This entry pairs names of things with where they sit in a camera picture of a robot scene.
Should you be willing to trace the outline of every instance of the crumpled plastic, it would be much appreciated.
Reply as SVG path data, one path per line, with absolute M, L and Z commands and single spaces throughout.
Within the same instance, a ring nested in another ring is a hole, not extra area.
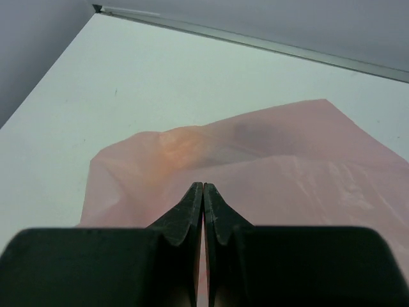
M 409 276 L 409 164 L 327 100 L 205 126 L 142 132 L 91 161 L 79 226 L 145 227 L 193 182 L 211 182 L 252 224 L 378 231 Z M 198 305 L 206 304 L 202 243 Z

